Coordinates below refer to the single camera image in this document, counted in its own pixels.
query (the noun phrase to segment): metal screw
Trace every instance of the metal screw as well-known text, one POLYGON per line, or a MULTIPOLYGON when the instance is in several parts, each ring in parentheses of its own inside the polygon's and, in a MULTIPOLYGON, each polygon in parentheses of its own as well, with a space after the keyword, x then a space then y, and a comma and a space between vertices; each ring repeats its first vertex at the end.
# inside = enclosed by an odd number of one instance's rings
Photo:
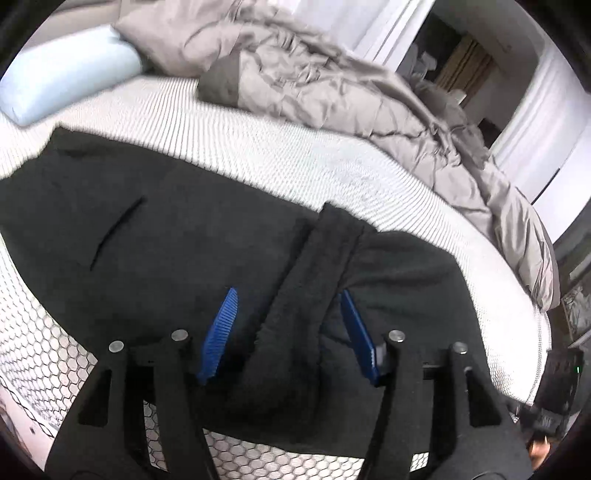
POLYGON ((119 353, 121 350, 123 350, 123 347, 124 345, 121 340, 115 340, 109 344, 109 352, 119 353))
POLYGON ((460 355, 465 355, 468 352, 468 346, 463 342, 456 342, 452 345, 453 351, 460 355))
POLYGON ((404 332, 401 332, 400 330, 390 330, 388 338, 393 342, 400 343, 404 341, 406 335, 404 335, 404 332))
POLYGON ((185 338, 187 338, 189 336, 188 331, 183 330, 183 329, 179 329, 179 330, 175 330, 171 335, 170 338, 172 338, 175 342, 182 342, 183 340, 185 340, 185 338))

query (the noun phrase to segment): pillow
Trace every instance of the pillow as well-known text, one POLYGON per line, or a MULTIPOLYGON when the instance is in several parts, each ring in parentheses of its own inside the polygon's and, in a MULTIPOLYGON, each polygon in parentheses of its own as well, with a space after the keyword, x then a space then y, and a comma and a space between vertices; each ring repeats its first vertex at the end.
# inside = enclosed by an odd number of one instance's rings
POLYGON ((21 127, 142 72, 142 61, 110 25, 20 52, 0 80, 0 111, 21 127))

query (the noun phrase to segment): black cloth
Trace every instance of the black cloth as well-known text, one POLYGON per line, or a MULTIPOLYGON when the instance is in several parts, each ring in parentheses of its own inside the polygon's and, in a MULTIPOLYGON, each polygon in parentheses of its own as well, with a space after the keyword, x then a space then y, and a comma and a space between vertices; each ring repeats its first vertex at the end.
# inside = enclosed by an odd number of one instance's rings
POLYGON ((488 372, 455 259, 326 204, 318 214, 181 160, 57 128, 0 181, 0 229, 25 283, 100 360, 186 329, 189 373, 228 289, 238 315, 204 427, 296 452, 365 454, 382 392, 361 376, 340 316, 348 289, 371 336, 461 340, 488 372))

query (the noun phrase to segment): mattress cover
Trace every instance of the mattress cover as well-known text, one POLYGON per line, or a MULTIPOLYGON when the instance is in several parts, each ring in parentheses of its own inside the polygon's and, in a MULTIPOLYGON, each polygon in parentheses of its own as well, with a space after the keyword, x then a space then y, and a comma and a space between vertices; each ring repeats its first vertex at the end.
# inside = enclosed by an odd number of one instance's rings
MULTIPOLYGON (((368 142, 198 102, 196 85, 193 79, 142 76, 27 129, 0 116, 0 176, 37 155, 62 124, 182 158, 316 211, 330 201, 379 231, 410 232, 454 255, 472 296, 495 387, 533 402, 551 348, 547 316, 466 219, 368 142)), ((27 289, 0 239, 2 386, 53 437, 95 363, 27 289)), ((149 404, 145 425, 150 459, 165 468, 157 412, 149 404)), ((349 477, 362 464, 284 452, 222 433, 206 437, 225 478, 349 477)), ((427 452, 417 452, 413 469, 427 458, 427 452)))

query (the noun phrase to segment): comforter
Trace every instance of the comforter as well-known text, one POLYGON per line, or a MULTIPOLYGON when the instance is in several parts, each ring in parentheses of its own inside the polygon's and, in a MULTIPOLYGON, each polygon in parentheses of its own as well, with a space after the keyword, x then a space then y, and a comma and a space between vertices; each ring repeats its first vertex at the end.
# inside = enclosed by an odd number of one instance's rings
POLYGON ((495 244, 543 310, 557 305, 552 246, 534 209, 395 73, 264 0, 160 0, 115 28, 165 73, 198 77, 201 100, 374 143, 495 244))

